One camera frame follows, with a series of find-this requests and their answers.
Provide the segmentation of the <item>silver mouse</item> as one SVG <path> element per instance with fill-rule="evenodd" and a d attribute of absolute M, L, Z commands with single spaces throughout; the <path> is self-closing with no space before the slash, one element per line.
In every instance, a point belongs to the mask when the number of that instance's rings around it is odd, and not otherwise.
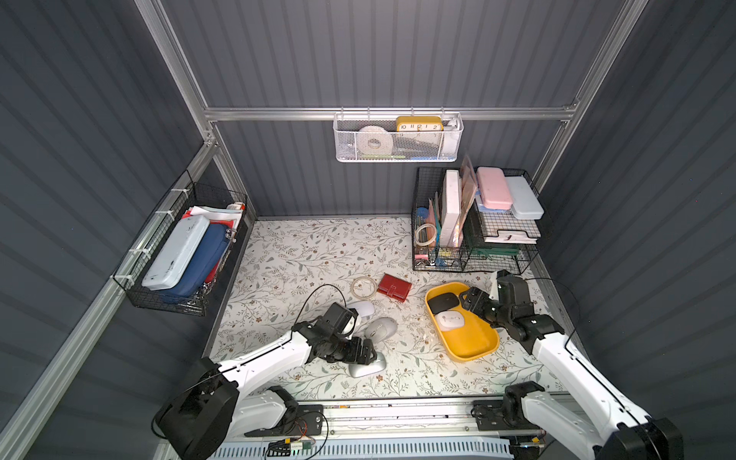
<path fill-rule="evenodd" d="M 354 379 L 361 379 L 383 372 L 386 366 L 387 362 L 384 354 L 377 352 L 376 359 L 369 364 L 349 364 L 348 373 Z"/>

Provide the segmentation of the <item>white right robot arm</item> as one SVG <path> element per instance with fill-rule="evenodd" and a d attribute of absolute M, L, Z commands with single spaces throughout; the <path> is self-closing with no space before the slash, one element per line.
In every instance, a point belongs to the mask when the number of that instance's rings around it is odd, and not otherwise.
<path fill-rule="evenodd" d="M 684 440 L 666 418 L 655 419 L 617 389 L 574 346 L 551 316 L 537 314 L 525 280 L 498 272 L 496 296 L 478 287 L 459 293 L 459 305 L 502 329 L 546 367 L 584 411 L 579 417 L 546 396 L 538 383 L 507 387 L 500 408 L 506 425 L 529 423 L 552 435 L 579 459 L 682 459 Z"/>

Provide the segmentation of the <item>lilac mouse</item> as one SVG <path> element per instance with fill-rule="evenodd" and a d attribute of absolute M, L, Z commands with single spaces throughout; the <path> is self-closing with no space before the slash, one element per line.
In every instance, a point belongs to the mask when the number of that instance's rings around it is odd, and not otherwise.
<path fill-rule="evenodd" d="M 370 318 L 375 314 L 376 307 L 372 302 L 362 300 L 349 304 L 347 309 L 354 312 L 357 317 Z"/>

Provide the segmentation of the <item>white slim mouse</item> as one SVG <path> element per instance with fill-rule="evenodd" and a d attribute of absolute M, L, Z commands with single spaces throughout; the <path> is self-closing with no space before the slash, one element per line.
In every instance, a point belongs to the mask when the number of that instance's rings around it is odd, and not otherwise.
<path fill-rule="evenodd" d="M 461 312 L 446 310 L 434 316 L 434 320 L 440 332 L 450 332 L 465 326 L 465 318 Z"/>

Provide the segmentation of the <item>grey beige mouse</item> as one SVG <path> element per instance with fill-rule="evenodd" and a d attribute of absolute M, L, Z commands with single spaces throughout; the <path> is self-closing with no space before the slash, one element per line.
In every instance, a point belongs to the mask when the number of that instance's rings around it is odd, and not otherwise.
<path fill-rule="evenodd" d="M 390 317 L 381 317 L 371 322 L 364 330 L 364 337 L 379 344 L 393 337 L 398 331 L 398 323 Z"/>

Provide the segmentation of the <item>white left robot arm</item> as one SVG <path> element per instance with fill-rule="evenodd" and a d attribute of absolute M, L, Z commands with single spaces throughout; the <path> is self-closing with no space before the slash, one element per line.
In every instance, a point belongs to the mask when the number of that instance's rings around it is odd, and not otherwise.
<path fill-rule="evenodd" d="M 314 360 L 375 362 L 379 354 L 372 340 L 355 335 L 373 312 L 367 301 L 333 303 L 316 319 L 296 323 L 276 341 L 239 358 L 198 360 L 184 389 L 154 416 L 154 426 L 182 459 L 206 459 L 230 437 L 292 431 L 299 405 L 271 381 Z"/>

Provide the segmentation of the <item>black mouse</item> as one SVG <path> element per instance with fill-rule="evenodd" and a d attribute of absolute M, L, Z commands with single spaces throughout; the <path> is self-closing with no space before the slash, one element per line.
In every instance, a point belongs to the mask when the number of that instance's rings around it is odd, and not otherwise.
<path fill-rule="evenodd" d="M 427 300 L 432 315 L 442 314 L 460 305 L 458 296 L 453 292 L 444 292 Z"/>

